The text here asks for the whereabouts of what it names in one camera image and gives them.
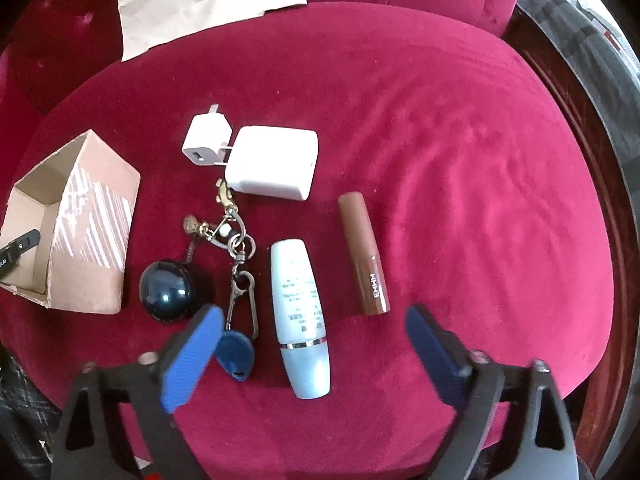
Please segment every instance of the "chair seat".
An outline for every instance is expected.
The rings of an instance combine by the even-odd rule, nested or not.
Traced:
[[[420,471],[452,421],[404,334],[409,304],[427,304],[468,348],[507,364],[547,361],[563,395],[598,363],[612,316],[604,220],[572,132],[529,66],[499,38],[400,7],[310,4],[206,30],[115,63],[42,122],[26,172],[94,129],[142,174],[123,310],[45,310],[3,292],[0,337],[58,405],[87,361],[131,362],[180,329],[137,298],[152,261],[181,258],[182,219],[215,221],[219,168],[180,152],[191,118],[220,104],[236,132],[313,129],[319,159],[306,202],[241,196],[258,243],[260,337],[252,377],[209,365],[176,413],[213,478],[400,479]],[[363,192],[391,313],[358,315],[337,197]],[[296,399],[274,331],[268,247],[302,238],[328,332],[332,390]],[[195,259],[225,306],[231,260]],[[248,332],[248,307],[234,327]],[[127,412],[129,422],[132,416]],[[504,412],[486,444],[499,437]],[[134,436],[135,451],[144,448]]]

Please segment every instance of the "gray fabric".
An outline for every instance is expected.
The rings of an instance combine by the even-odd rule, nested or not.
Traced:
[[[640,205],[640,84],[609,41],[567,0],[518,0],[587,91]]]

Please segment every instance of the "screw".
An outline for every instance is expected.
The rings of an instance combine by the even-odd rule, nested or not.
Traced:
[[[158,361],[158,352],[145,352],[138,358],[141,365],[152,365],[156,361]]]
[[[540,359],[533,361],[533,366],[537,371],[542,373],[546,373],[549,371],[549,367],[544,361],[541,361]]]
[[[95,367],[96,367],[96,364],[93,361],[89,361],[88,363],[85,363],[84,366],[82,367],[82,373],[87,374],[93,371]]]
[[[485,365],[489,362],[489,356],[481,350],[473,350],[469,353],[469,357],[473,362],[478,363],[479,365]]]

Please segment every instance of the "blue key fob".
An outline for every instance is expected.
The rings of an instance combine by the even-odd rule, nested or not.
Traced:
[[[245,381],[254,369],[255,349],[251,340],[236,330],[225,330],[218,342],[215,358],[236,381]]]

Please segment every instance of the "large white charger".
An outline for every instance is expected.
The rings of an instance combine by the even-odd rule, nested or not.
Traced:
[[[229,186],[242,193],[306,200],[318,160],[318,134],[275,126],[245,126],[225,169]]]

